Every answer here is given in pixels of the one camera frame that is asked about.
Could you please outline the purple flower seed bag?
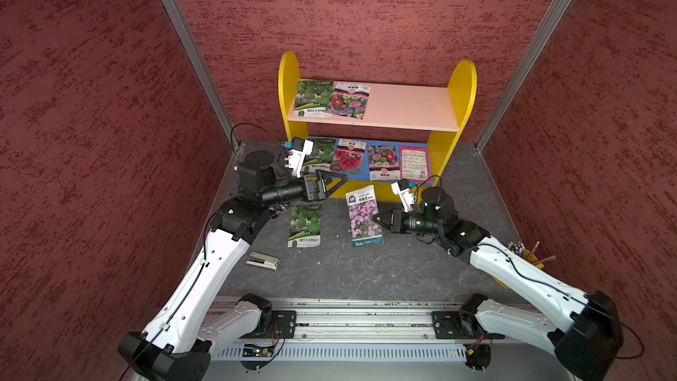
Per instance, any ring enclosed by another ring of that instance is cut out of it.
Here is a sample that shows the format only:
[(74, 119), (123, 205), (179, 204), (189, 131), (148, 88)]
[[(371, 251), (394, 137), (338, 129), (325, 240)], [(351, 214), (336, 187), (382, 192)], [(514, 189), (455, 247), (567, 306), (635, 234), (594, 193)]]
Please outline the purple flower seed bag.
[(354, 248), (384, 243), (382, 228), (372, 220), (379, 213), (373, 185), (354, 190), (346, 195), (348, 215)]

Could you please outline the large green gourd seed bag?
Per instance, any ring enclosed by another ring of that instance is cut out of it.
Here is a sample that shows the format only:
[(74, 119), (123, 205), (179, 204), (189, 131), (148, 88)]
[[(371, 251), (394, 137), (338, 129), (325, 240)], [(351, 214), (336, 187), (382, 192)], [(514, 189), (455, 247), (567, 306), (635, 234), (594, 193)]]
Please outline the large green gourd seed bag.
[(292, 208), (287, 240), (288, 248), (314, 248), (321, 243), (320, 205), (295, 205)]

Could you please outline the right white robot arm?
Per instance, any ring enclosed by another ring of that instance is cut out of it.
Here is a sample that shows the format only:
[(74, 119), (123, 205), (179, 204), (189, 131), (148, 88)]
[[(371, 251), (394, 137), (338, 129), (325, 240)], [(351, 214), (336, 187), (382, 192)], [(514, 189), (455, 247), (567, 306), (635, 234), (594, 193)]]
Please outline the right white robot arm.
[(377, 223), (391, 233), (429, 234), (452, 257), (487, 273), (524, 298), (533, 312), (511, 308), (475, 295), (461, 315), (471, 328), (500, 334), (555, 356), (580, 380), (601, 380), (624, 344), (615, 301), (560, 282), (512, 252), (481, 226), (459, 218), (452, 197), (440, 187), (421, 195), (401, 196), (403, 208), (378, 213)]

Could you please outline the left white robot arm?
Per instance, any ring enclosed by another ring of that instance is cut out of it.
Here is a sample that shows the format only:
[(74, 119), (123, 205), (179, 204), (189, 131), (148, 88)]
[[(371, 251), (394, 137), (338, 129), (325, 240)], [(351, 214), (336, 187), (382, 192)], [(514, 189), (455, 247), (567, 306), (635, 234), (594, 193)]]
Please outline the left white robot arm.
[(213, 326), (203, 322), (227, 277), (273, 217), (275, 206), (328, 199), (348, 180), (344, 174), (324, 170), (303, 175), (280, 165), (266, 151), (246, 155), (237, 173), (237, 194), (207, 222), (201, 252), (174, 294), (141, 332), (127, 333), (118, 347), (129, 367), (145, 379), (200, 380), (216, 342), (230, 344), (259, 334), (278, 339), (271, 303), (254, 294), (243, 296)]

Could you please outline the pink zinnia seed bag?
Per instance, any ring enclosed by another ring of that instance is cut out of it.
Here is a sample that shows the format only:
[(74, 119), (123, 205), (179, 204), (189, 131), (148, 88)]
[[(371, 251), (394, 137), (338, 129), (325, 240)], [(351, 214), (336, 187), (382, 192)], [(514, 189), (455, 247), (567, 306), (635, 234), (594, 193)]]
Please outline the pink zinnia seed bag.
[(372, 86), (366, 84), (337, 82), (327, 110), (333, 116), (363, 120), (371, 90)]

